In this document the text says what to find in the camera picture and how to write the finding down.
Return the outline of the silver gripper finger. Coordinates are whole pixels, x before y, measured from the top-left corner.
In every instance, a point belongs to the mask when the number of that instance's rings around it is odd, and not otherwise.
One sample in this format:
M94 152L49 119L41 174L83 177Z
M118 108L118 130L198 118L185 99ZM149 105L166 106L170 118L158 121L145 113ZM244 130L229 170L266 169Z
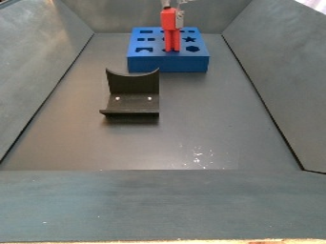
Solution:
M181 9L181 6L190 1L192 0L177 0L177 29L184 28L185 11Z
M172 0L161 0L162 9L169 9L172 7Z

